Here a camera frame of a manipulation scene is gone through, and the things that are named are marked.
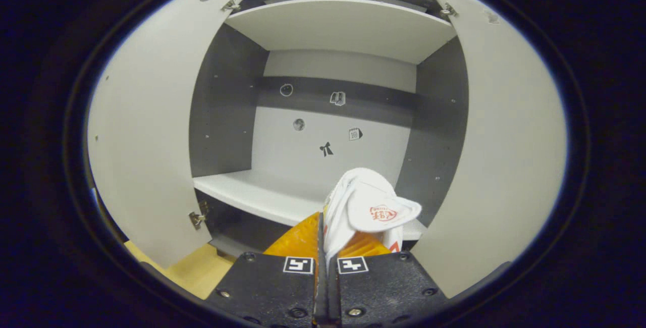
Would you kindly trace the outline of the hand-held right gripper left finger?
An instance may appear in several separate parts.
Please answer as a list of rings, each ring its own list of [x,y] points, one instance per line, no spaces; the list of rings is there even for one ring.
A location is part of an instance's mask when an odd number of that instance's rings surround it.
[[[319,217],[305,218],[263,253],[242,253],[206,303],[258,326],[314,326]]]

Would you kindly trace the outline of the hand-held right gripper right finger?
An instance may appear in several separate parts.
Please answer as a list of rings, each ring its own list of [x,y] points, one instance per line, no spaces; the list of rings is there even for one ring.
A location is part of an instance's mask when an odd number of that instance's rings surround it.
[[[420,327],[449,299],[410,251],[390,252],[357,232],[330,264],[326,318],[335,327]]]

